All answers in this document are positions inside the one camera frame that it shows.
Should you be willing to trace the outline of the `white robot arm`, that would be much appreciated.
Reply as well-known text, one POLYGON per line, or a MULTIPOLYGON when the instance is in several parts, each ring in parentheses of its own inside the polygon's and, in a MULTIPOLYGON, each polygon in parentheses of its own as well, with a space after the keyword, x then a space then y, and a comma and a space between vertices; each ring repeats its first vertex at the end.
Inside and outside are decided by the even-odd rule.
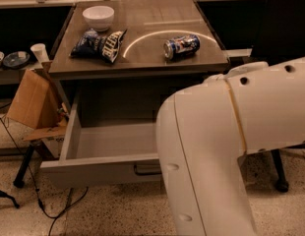
POLYGON ((239 161, 305 143, 305 57, 255 62, 160 107, 156 146, 179 236, 257 236, 239 161))

